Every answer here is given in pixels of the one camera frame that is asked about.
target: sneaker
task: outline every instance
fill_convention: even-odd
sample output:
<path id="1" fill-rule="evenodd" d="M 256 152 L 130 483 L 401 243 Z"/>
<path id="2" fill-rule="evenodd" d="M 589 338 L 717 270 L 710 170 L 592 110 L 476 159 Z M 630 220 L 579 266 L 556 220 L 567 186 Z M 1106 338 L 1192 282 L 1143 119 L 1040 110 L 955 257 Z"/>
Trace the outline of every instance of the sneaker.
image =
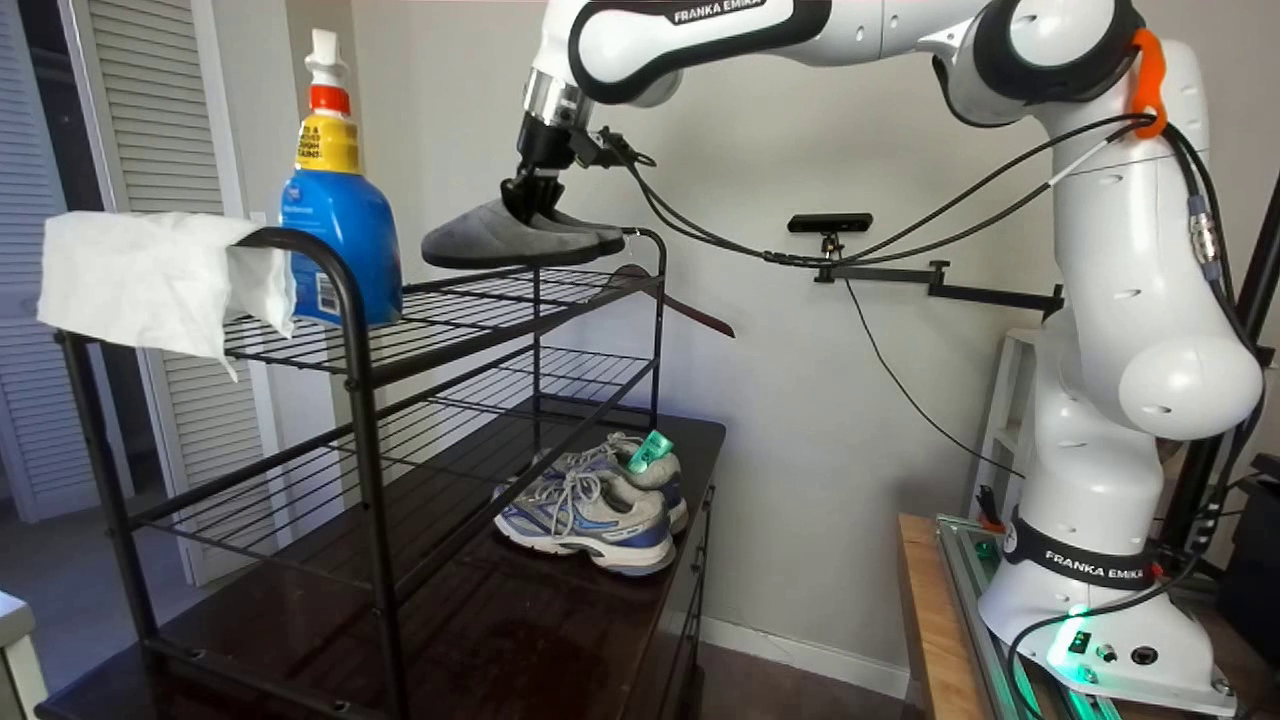
<path id="1" fill-rule="evenodd" d="M 624 488 L 607 472 L 541 478 L 492 524 L 545 557 L 592 554 L 598 569 L 654 576 L 677 561 L 670 512 L 654 494 L 624 502 Z"/>
<path id="2" fill-rule="evenodd" d="M 681 455 L 664 453 L 664 455 L 640 464 L 640 472 L 638 472 L 631 462 L 638 462 L 640 445 L 646 445 L 646 437 L 607 433 L 607 442 L 598 449 L 564 453 L 556 462 L 556 472 L 612 472 L 612 478 L 624 478 L 638 494 L 660 494 L 664 507 L 670 507 L 670 524 L 681 535 L 688 530 Z"/>

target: black cable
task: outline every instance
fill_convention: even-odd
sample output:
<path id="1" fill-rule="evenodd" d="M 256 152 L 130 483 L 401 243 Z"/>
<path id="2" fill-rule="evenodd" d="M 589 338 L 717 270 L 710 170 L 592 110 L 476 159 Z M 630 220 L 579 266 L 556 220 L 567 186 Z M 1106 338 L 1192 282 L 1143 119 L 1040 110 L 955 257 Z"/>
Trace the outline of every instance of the black cable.
<path id="1" fill-rule="evenodd" d="M 1008 650 L 1005 650 L 1005 675 L 1008 675 L 1008 683 L 1011 683 L 1015 705 L 1022 705 L 1027 716 L 1040 720 L 1037 705 L 1027 701 L 1027 694 L 1026 694 L 1022 682 L 1015 682 L 1015 650 L 1022 650 L 1032 633 L 1040 633 L 1040 630 L 1047 630 L 1047 623 L 1086 620 L 1086 617 L 1115 617 L 1115 614 L 1130 614 L 1130 610 L 1135 610 L 1135 604 L 1149 604 L 1149 601 L 1172 594 L 1175 583 L 1184 583 L 1184 581 L 1192 576 L 1195 561 L 1200 561 L 1200 557 L 1192 557 L 1172 581 L 1154 583 L 1154 590 L 1143 590 L 1140 598 L 1125 598 L 1125 601 L 1115 601 L 1115 604 L 1098 604 L 1098 610 L 1086 610 L 1086 614 L 1043 617 L 1043 620 L 1022 630 L 1022 633 L 1008 642 Z"/>
<path id="2" fill-rule="evenodd" d="M 1169 137 L 1172 146 L 1180 146 L 1180 152 L 1192 159 L 1192 170 L 1195 170 L 1195 175 L 1200 175 L 1200 191 L 1209 195 L 1209 220 L 1212 220 L 1212 230 L 1215 230 L 1226 270 L 1234 270 L 1234 259 L 1230 259 L 1226 210 L 1219 210 L 1215 181 L 1212 181 L 1200 148 L 1195 148 L 1175 124 L 1169 124 L 1166 137 Z"/>
<path id="3" fill-rule="evenodd" d="M 736 243 L 736 240 L 729 240 L 729 238 L 719 238 L 719 234 L 688 220 L 681 210 L 674 210 L 674 206 L 646 181 L 646 174 L 638 170 L 638 152 L 624 146 L 624 137 L 599 133 L 599 140 L 620 156 L 620 165 L 624 165 L 630 175 L 638 181 L 638 187 L 640 187 L 646 206 L 654 210 L 654 217 L 656 217 L 660 223 L 670 223 L 674 234 L 681 234 L 681 238 L 688 238 L 688 240 L 701 240 L 701 243 L 711 243 L 711 250 L 724 250 L 724 251 L 736 251 L 736 257 L 757 257 L 757 259 L 764 259 L 764 266 L 788 266 L 788 270 L 847 270 L 847 266 L 866 266 L 866 257 L 872 257 L 872 251 L 879 251 L 879 250 L 891 250 L 891 243 L 908 240 L 913 234 L 922 234 L 922 230 L 931 223 L 936 217 L 953 213 L 955 206 L 964 206 L 970 195 L 975 195 L 975 191 L 989 187 L 992 181 L 1008 175 L 1011 170 L 1027 165 L 1032 156 L 1040 156 L 1040 152 L 1047 152 L 1047 148 L 1058 148 L 1058 146 L 1070 146 L 1070 140 L 1076 140 L 1076 137 L 1086 137 L 1086 133 L 1113 130 L 1113 124 L 1125 124 L 1125 130 L 1115 133 L 1115 137 L 1125 137 L 1125 133 L 1140 130 L 1140 124 L 1149 124 L 1149 116 L 1110 116 L 1110 119 L 1093 119 L 1093 124 L 1081 124 L 1081 130 L 1074 130 L 1074 133 L 1061 133 L 1061 137 L 1054 137 L 1054 140 L 1022 152 L 1022 156 L 1011 156 L 1008 165 L 1002 165 L 995 174 L 989 174 L 985 181 L 975 181 L 974 187 L 964 187 L 960 195 L 953 195 L 953 201 L 941 206 L 936 213 L 922 217 L 916 223 L 891 234 L 887 240 L 879 240 L 879 243 L 872 243 L 872 250 L 866 250 L 859 257 L 847 257 L 847 259 L 798 257 L 798 251 L 759 251 L 759 250 Z M 1026 206 L 1032 206 L 1032 201 L 1043 195 L 1043 191 L 1047 191 L 1047 187 L 1037 187 L 1032 195 L 1015 201 L 1011 210 L 995 213 L 995 217 L 985 220 L 985 223 L 974 223 L 970 234 L 955 234 L 955 238 L 941 240 L 936 250 L 960 243 L 960 240 L 970 240 L 974 234 L 985 234 L 985 230 L 1008 220 L 1011 213 L 1022 213 Z"/>
<path id="4" fill-rule="evenodd" d="M 1184 152 L 1184 146 L 1180 146 L 1175 124 L 1166 124 L 1166 146 L 1172 148 L 1175 174 L 1180 174 L 1184 186 L 1187 186 L 1187 201 L 1200 201 L 1200 195 L 1203 195 L 1203 206 L 1209 206 L 1209 191 L 1203 191 L 1203 186 L 1200 186 L 1200 174 L 1195 174 L 1195 165 L 1192 165 L 1192 152 Z"/>
<path id="5" fill-rule="evenodd" d="M 891 257 L 858 251 L 858 257 L 847 257 L 847 259 L 842 259 L 842 266 L 859 266 L 859 270 L 867 270 L 867 266 L 895 266 L 895 259 L 908 259 L 908 257 L 930 257 L 930 251 L 936 251 L 936 250 L 960 243 L 960 240 L 970 240 L 970 238 L 975 238 L 975 234 L 1008 220 L 1011 213 L 1027 210 L 1032 201 L 1040 201 L 1043 191 L 1054 191 L 1054 186 L 1058 186 L 1058 181 L 1037 186 L 1027 195 L 1011 201 L 1011 206 L 1002 210 L 995 217 L 989 217 L 989 220 L 981 220 L 981 223 L 970 223 L 970 230 L 960 230 L 960 234 L 953 234 L 953 238 L 944 238 L 944 240 L 931 240 L 931 243 L 922 243 L 922 250 L 903 250 L 903 251 L 891 251 Z"/>
<path id="6" fill-rule="evenodd" d="M 922 400 L 908 391 L 908 385 L 903 385 L 903 379 L 891 373 L 891 364 L 885 360 L 879 339 L 876 339 L 876 333 L 872 333 L 872 324 L 867 324 L 867 311 L 866 311 L 866 305 L 859 305 L 858 293 L 851 293 L 851 282 L 843 282 L 843 288 L 847 288 L 851 311 L 858 311 L 858 322 L 866 324 L 866 338 L 867 338 L 867 345 L 872 345 L 885 375 L 887 375 L 887 379 L 895 385 L 895 391 L 916 409 L 916 418 L 922 418 L 930 430 L 936 430 L 948 445 L 955 445 L 960 453 L 970 453 L 974 462 L 992 464 L 992 468 L 1026 481 L 1026 472 L 1015 472 L 1015 468 L 1008 468 L 1008 464 L 1002 464 L 1002 462 L 970 449 L 964 442 L 955 442 L 941 421 L 931 421 L 931 418 L 922 409 Z"/>
<path id="7" fill-rule="evenodd" d="M 964 187 L 960 195 L 953 195 L 953 201 L 941 206 L 936 213 L 922 217 L 916 223 L 885 238 L 879 243 L 872 243 L 872 250 L 866 250 L 866 251 L 858 251 L 858 257 L 835 259 L 835 270 L 843 270 L 843 266 L 866 266 L 866 259 L 876 257 L 879 250 L 891 250 L 891 243 L 908 240 L 908 238 L 922 234 L 926 223 L 941 220 L 944 213 L 953 213 L 955 206 L 964 206 L 970 195 L 975 195 L 975 191 L 989 187 L 992 181 L 1008 175 L 1011 170 L 1027 165 L 1032 156 L 1040 156 L 1040 152 L 1047 152 L 1047 148 L 1058 148 L 1058 146 L 1070 146 L 1070 140 L 1076 140 L 1076 137 L 1090 137 L 1090 133 L 1113 130 L 1113 124 L 1125 124 L 1119 133 L 1110 137 L 1110 140 L 1115 140 L 1115 137 L 1130 137 L 1133 130 L 1143 130 L 1149 119 L 1154 119 L 1154 116 L 1140 116 L 1140 111 L 1135 111 L 1135 116 L 1110 116 L 1110 119 L 1093 119 L 1093 124 L 1081 124 L 1081 130 L 1074 130 L 1074 133 L 1061 133 L 1061 137 L 1054 137 L 1054 140 L 1022 152 L 1022 156 L 1011 156 L 1008 165 L 992 170 L 992 174 L 981 175 L 974 187 Z"/>
<path id="8" fill-rule="evenodd" d="M 1256 478 L 1234 481 L 1234 468 L 1236 468 L 1236 462 L 1240 462 L 1240 453 L 1244 453 L 1244 442 L 1249 442 L 1249 433 L 1240 433 L 1244 426 L 1236 426 L 1236 433 L 1234 433 L 1234 455 L 1230 455 L 1230 464 L 1219 468 L 1215 488 L 1203 498 L 1203 506 L 1200 506 L 1200 512 L 1195 512 L 1195 515 L 1200 515 L 1195 524 L 1203 524 L 1203 515 L 1219 520 L 1219 515 L 1226 515 L 1226 512 L 1219 512 L 1226 502 L 1230 502 L 1236 488 L 1244 488 L 1244 483 L 1256 481 Z M 1064 620 L 1113 617 L 1113 614 L 1130 614 L 1130 610 L 1135 610 L 1135 604 L 1149 604 L 1149 601 L 1172 594 L 1175 583 L 1184 583 L 1187 576 L 1195 576 L 1195 566 L 1203 561 L 1203 554 L 1209 554 L 1209 540 L 1200 540 L 1195 554 L 1187 554 L 1184 569 L 1180 569 L 1172 581 L 1154 583 L 1154 590 L 1143 590 L 1140 598 L 1130 598 L 1130 601 L 1115 601 L 1115 604 L 1099 604 L 1099 610 L 1086 610 L 1086 614 L 1043 617 L 1043 620 L 1022 630 L 1022 633 L 1008 642 L 1008 650 L 1005 650 L 1005 675 L 1008 675 L 1008 683 L 1011 683 L 1015 705 L 1022 705 L 1027 716 L 1040 716 L 1037 705 L 1026 697 L 1026 688 L 1022 688 L 1022 682 L 1015 682 L 1015 667 L 1011 667 L 1011 665 L 1015 665 L 1015 650 L 1022 650 L 1032 633 L 1040 633 L 1040 630 L 1047 630 L 1047 623 L 1064 623 Z"/>

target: wooden table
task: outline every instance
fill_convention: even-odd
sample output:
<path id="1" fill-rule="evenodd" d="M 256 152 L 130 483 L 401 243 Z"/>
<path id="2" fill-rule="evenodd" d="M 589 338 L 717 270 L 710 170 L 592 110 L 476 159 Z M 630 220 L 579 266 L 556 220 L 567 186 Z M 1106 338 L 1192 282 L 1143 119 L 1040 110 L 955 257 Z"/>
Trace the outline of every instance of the wooden table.
<path id="1" fill-rule="evenodd" d="M 899 515 L 903 554 L 903 604 L 913 633 L 913 675 L 922 682 L 926 712 L 936 720 L 989 720 L 995 716 L 985 665 L 970 642 L 970 620 L 953 590 L 953 572 L 936 535 L 936 520 Z M 1212 637 L 1215 665 L 1230 672 L 1249 720 L 1280 716 L 1269 665 L 1215 617 L 1200 617 Z M 1125 720 L 1172 720 L 1187 712 L 1119 705 Z"/>

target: spray bottle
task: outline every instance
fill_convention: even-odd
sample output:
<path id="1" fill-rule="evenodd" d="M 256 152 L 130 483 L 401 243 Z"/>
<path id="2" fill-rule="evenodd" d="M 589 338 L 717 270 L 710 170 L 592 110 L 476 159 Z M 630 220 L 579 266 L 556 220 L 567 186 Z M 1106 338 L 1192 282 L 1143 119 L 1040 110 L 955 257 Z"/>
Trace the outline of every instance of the spray bottle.
<path id="1" fill-rule="evenodd" d="M 351 124 L 351 98 L 339 86 L 335 32 L 314 30 L 310 116 L 295 137 L 295 174 L 282 191 L 282 223 L 326 240 L 351 273 L 367 328 L 401 315 L 401 257 L 396 220 L 360 175 L 360 140 Z M 339 322 L 334 282 L 310 259 L 292 257 L 295 315 Z"/>

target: white wall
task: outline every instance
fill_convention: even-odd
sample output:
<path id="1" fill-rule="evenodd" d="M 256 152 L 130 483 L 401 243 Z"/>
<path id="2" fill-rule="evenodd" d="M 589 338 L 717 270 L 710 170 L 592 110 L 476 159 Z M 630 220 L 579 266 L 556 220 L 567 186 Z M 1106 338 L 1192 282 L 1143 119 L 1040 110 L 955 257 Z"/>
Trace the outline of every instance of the white wall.
<path id="1" fill-rule="evenodd" d="M 283 0 L 211 0 L 244 213 L 277 217 L 302 119 Z"/>
<path id="2" fill-rule="evenodd" d="M 382 0 L 356 3 L 360 110 L 371 181 L 391 195 L 409 276 L 423 230 L 492 201 L 516 165 L 521 86 L 545 3 Z M 1278 175 L 1266 119 L 1278 116 L 1280 3 L 1143 0 L 1156 30 L 1203 52 L 1215 100 L 1215 165 L 1234 250 L 1256 238 Z M 742 59 L 684 76 L 660 111 L 603 110 L 660 159 L 654 186 L 688 217 L 759 250 L 817 250 L 783 238 L 794 213 L 867 210 L 876 234 L 916 220 L 981 174 L 1040 140 L 1032 124 L 960 130 L 926 56 L 872 67 Z M 964 217 L 1008 206 L 1043 165 L 1002 186 Z M 624 174 L 572 174 L 567 210 L 648 220 Z M 817 650 L 835 675 L 899 694 L 903 617 L 895 594 L 895 512 L 960 512 L 974 462 L 941 442 L 885 379 L 843 288 L 674 240 L 674 293 L 742 333 L 736 345 L 674 324 L 670 412 L 729 426 L 719 455 L 710 614 L 788 650 Z M 1054 284 L 1047 210 L 1032 210 L 970 250 L 944 251 L 955 282 L 1043 293 Z M 922 406 L 975 445 L 995 338 L 1032 315 L 931 305 L 916 288 L 859 288 L 885 358 Z M 630 339 L 620 310 L 579 338 Z"/>

